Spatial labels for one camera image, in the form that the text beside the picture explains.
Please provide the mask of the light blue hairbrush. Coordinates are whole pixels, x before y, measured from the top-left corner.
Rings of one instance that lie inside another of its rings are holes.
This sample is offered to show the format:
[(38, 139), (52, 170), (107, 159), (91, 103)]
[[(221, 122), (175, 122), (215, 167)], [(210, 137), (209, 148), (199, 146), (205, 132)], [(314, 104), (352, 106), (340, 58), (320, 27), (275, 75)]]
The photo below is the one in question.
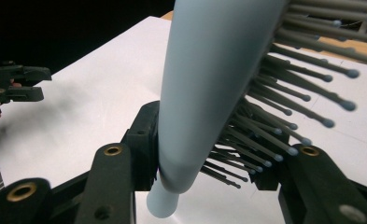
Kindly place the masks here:
[(326, 91), (338, 66), (328, 51), (367, 63), (367, 55), (319, 41), (367, 43), (342, 21), (367, 22), (363, 0), (176, 0), (162, 77), (159, 173), (147, 198), (155, 216), (171, 216), (198, 174), (234, 185), (282, 158), (233, 147), (233, 115), (243, 102), (287, 124), (313, 94), (343, 109), (354, 103)]

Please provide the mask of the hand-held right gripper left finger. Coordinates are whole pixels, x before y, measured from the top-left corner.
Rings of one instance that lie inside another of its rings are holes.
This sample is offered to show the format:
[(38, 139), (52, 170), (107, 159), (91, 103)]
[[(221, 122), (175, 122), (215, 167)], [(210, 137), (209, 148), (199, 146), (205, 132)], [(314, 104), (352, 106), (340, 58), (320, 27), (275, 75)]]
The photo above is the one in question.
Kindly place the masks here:
[(96, 151), (75, 224), (136, 224), (135, 194), (151, 190), (158, 169), (159, 106), (143, 105), (119, 143)]

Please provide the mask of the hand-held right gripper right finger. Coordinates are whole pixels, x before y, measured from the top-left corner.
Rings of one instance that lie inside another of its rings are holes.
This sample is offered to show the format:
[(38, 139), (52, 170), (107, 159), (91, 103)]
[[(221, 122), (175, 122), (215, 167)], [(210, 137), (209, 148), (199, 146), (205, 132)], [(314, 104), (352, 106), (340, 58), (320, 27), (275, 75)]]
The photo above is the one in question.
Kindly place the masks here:
[(250, 176), (259, 190), (278, 190), (286, 224), (367, 224), (367, 187), (343, 174), (294, 126), (243, 102), (233, 115), (233, 147), (281, 159)]

